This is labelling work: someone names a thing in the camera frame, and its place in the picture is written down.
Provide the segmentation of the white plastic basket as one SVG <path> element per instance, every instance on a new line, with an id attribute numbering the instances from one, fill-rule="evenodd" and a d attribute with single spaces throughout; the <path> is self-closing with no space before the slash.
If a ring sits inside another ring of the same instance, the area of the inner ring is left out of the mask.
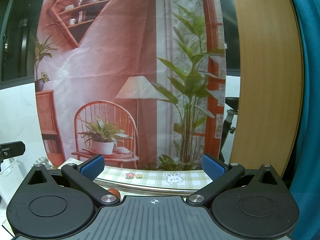
<path id="1" fill-rule="evenodd" d="M 12 235 L 3 228 L 6 221 L 6 208 L 23 180 L 18 162 L 14 159 L 4 161 L 1 171 L 1 239 L 12 239 Z"/>

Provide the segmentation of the dark red tomato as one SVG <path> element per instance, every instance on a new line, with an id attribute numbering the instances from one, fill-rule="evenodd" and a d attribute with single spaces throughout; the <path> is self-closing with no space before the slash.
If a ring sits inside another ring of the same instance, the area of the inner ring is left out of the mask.
<path id="1" fill-rule="evenodd" d="M 121 198 L 120 192 L 114 188 L 110 188 L 108 189 L 108 192 L 110 192 L 111 194 L 115 195 L 117 198 Z"/>

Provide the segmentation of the checkered bunny tablecloth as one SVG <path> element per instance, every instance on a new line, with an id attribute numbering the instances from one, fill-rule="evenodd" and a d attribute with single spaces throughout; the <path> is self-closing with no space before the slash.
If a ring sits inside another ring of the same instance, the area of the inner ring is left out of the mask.
<path id="1" fill-rule="evenodd" d="M 121 196 L 187 197 L 212 182 L 202 171 L 147 171 L 106 166 L 94 180 L 105 189 L 116 189 Z"/>

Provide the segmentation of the black tripod stand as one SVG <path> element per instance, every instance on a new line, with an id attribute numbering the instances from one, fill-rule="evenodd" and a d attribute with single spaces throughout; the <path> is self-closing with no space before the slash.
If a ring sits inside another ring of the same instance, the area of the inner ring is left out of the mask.
<path id="1" fill-rule="evenodd" d="M 223 127 L 222 127 L 219 160 L 223 162 L 225 161 L 225 159 L 223 157 L 222 149 L 224 147 L 226 139 L 229 134 L 234 134 L 236 130 L 236 128 L 232 126 L 232 122 L 233 122 L 234 116 L 238 115 L 239 97 L 226 97 L 225 104 L 229 106 L 231 109 L 227 110 L 227 117 L 225 118 L 223 122 Z"/>

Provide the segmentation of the wooden board panel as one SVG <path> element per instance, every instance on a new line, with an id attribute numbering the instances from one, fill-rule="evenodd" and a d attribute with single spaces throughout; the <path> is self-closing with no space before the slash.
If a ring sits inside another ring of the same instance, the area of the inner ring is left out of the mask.
<path id="1" fill-rule="evenodd" d="M 240 38 L 240 101 L 230 161 L 283 174 L 303 97 L 303 56 L 291 0 L 234 0 Z"/>

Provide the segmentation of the printed room backdrop cloth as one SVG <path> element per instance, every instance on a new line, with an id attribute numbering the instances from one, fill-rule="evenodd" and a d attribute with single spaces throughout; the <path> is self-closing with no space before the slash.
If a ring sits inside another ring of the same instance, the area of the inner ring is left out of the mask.
<path id="1" fill-rule="evenodd" d="M 195 170 L 220 155 L 220 0 L 43 0 L 36 104 L 54 166 Z"/>

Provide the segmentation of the teal fabric curtain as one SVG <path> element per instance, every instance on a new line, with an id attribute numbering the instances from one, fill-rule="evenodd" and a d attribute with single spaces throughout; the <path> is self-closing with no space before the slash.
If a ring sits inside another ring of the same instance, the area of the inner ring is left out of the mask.
<path id="1" fill-rule="evenodd" d="M 302 38 L 304 93 L 290 192 L 300 214 L 294 239 L 319 239 L 319 0 L 293 0 Z"/>

